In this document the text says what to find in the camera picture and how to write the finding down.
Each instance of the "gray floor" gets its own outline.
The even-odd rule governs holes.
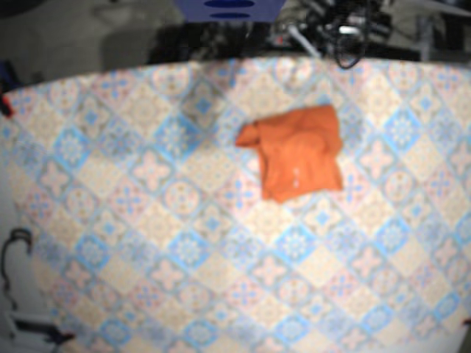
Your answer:
[[[415,15],[424,10],[397,0],[390,11],[412,34]],[[143,65],[156,29],[182,20],[171,0],[48,0],[0,20],[0,58],[11,60],[27,84]],[[399,34],[391,43],[414,45]]]

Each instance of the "white cable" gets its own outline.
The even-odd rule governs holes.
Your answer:
[[[288,33],[293,37],[312,57],[319,59],[321,54],[317,51],[316,48],[309,43],[309,40],[306,39],[304,35],[298,30],[298,28],[293,25],[288,25]]]

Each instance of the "tile pattern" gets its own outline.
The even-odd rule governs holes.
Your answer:
[[[471,314],[467,77],[280,58],[9,93],[0,148],[66,351],[342,353],[454,331]],[[239,129],[324,103],[344,190],[261,201]]]

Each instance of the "patterned tablecloth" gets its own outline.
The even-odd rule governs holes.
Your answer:
[[[471,72],[164,65],[9,94],[1,151],[70,352],[355,352],[471,314]],[[344,191],[260,200],[240,127],[332,103]]]

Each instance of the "orange cloth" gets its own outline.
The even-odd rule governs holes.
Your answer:
[[[342,142],[330,105],[293,110],[241,130],[238,147],[256,149],[262,197],[284,202],[315,190],[341,190],[336,155]]]

